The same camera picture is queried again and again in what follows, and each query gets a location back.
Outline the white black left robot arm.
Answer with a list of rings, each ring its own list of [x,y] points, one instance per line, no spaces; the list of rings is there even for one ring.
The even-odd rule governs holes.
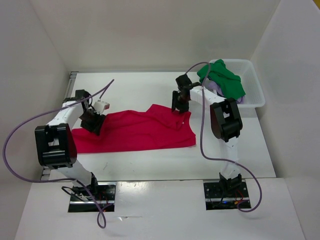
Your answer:
[[[86,170],[77,159],[76,144],[72,128],[78,119],[80,126],[99,136],[110,105],[99,99],[91,103],[91,95],[84,89],[76,90],[73,97],[62,102],[62,109],[46,125],[35,128],[35,142],[38,161],[63,174],[72,181],[74,197],[80,201],[91,201],[99,196],[100,188],[95,175]]]

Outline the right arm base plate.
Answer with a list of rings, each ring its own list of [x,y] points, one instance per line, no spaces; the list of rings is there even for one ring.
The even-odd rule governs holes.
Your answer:
[[[204,181],[203,188],[207,211],[237,209],[238,204],[241,209],[251,208],[249,193],[245,181],[242,181],[240,187],[236,190],[231,190],[228,193],[223,193],[218,180]]]

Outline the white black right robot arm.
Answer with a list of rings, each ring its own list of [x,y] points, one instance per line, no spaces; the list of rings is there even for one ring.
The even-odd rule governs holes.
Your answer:
[[[172,92],[172,111],[187,112],[190,101],[209,109],[211,131],[219,140],[222,158],[226,160],[219,172],[219,191],[223,197],[229,197],[242,182],[236,165],[239,160],[238,138],[243,128],[237,102],[215,94],[200,82],[192,82],[186,74],[178,76],[175,81],[178,90]]]

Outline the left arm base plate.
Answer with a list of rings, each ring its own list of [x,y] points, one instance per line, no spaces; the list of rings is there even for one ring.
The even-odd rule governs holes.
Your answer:
[[[70,196],[69,213],[97,213],[99,211],[91,196],[83,188],[63,186],[61,189]],[[103,212],[115,211],[115,182],[100,182],[92,195]]]

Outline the red t shirt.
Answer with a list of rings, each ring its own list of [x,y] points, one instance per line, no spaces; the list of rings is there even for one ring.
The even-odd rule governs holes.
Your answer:
[[[186,148],[196,145],[191,113],[152,104],[145,112],[109,113],[100,134],[74,128],[71,133],[79,154],[115,153]]]

